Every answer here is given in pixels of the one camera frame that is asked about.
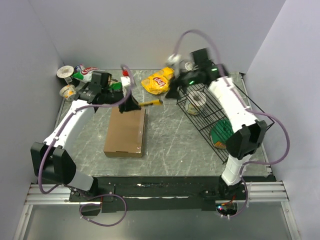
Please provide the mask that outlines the yellow utility knife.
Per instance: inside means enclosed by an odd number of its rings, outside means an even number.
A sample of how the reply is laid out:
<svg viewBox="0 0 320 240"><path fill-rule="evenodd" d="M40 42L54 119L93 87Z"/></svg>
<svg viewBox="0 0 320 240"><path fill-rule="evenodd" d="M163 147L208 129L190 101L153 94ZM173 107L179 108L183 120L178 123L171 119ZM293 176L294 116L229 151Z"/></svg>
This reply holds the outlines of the yellow utility knife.
<svg viewBox="0 0 320 240"><path fill-rule="evenodd" d="M138 104L140 107L147 107L147 106L161 106L163 105L163 101L160 99L152 100L152 101L145 101Z"/></svg>

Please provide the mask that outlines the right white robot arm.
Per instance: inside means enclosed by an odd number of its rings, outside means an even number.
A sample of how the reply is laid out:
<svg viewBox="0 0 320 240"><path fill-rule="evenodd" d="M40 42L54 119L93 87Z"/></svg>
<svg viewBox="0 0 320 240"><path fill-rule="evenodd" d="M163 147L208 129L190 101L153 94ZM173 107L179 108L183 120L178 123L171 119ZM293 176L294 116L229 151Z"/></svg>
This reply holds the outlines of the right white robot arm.
<svg viewBox="0 0 320 240"><path fill-rule="evenodd" d="M218 187L218 193L228 200L236 194L245 163L261 146L267 124L250 113L249 106L243 102L225 66L222 63L215 64L206 48L194 51L192 57L196 68L190 71L181 70L181 56L177 53L166 60L166 65L173 69L174 74L166 98L179 99L178 88L186 91L191 85L204 84L223 108L233 134L226 140L228 159L220 176L223 184Z"/></svg>

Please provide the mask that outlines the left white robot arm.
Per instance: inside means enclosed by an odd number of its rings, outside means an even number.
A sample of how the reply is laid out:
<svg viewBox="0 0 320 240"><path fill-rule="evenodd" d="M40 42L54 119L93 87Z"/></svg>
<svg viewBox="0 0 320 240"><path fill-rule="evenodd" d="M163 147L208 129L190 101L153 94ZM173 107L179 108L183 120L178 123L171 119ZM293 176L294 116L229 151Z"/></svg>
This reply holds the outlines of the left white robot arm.
<svg viewBox="0 0 320 240"><path fill-rule="evenodd" d="M142 108L132 95L134 75L125 64L121 66L123 76L113 82L112 74L94 70L91 80L80 84L70 108L55 130L43 141L34 142L30 153L33 170L42 194L43 182L54 188L60 185L77 190L87 201L99 195L98 179L81 172L69 154L80 132L99 108L118 108L120 113L140 111Z"/></svg>

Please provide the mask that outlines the brown cardboard express box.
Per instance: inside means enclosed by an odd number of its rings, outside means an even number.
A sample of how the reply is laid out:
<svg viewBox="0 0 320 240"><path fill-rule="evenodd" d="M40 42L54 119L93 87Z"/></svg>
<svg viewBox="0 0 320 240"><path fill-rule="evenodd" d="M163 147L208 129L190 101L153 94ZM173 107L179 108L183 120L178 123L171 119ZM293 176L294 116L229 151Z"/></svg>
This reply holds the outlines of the brown cardboard express box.
<svg viewBox="0 0 320 240"><path fill-rule="evenodd" d="M120 113L112 108L103 152L110 158L141 158L146 109Z"/></svg>

